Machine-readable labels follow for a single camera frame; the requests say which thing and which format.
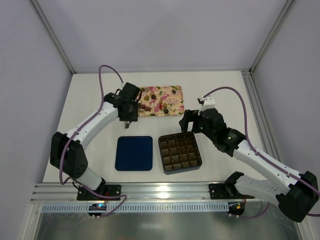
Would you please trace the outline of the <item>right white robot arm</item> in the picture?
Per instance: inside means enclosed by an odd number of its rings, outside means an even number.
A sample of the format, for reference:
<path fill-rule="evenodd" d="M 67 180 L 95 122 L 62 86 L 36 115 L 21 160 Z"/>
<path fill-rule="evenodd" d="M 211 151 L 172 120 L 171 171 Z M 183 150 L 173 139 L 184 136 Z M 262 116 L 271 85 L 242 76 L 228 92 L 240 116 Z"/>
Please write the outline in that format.
<path fill-rule="evenodd" d="M 319 201 L 318 181 L 313 173 L 300 173 L 259 150 L 243 133 L 228 127 L 215 108 L 186 110 L 179 125 L 180 133 L 158 138 L 166 174 L 183 169 L 177 166 L 184 162 L 180 158 L 182 155 L 190 157 L 190 164 L 197 161 L 192 141 L 195 134 L 202 133 L 218 151 L 247 164 L 265 177 L 265 180 L 257 180 L 242 172 L 234 172 L 224 181 L 224 190 L 231 198 L 250 196 L 266 201 L 297 223 L 309 216 Z"/>

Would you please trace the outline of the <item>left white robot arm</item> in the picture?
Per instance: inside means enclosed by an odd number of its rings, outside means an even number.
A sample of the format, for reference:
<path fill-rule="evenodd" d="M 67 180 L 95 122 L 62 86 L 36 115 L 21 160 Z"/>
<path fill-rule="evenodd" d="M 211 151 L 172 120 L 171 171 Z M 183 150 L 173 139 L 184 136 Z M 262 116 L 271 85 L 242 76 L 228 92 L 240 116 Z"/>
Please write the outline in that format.
<path fill-rule="evenodd" d="M 138 120 L 138 103 L 142 90 L 126 82 L 115 93 L 102 96 L 102 103 L 95 112 L 67 133 L 56 132 L 51 139 L 50 164 L 63 174 L 92 191 L 103 185 L 103 178 L 88 166 L 85 150 L 91 141 L 110 123 L 119 119 L 127 126 Z"/>

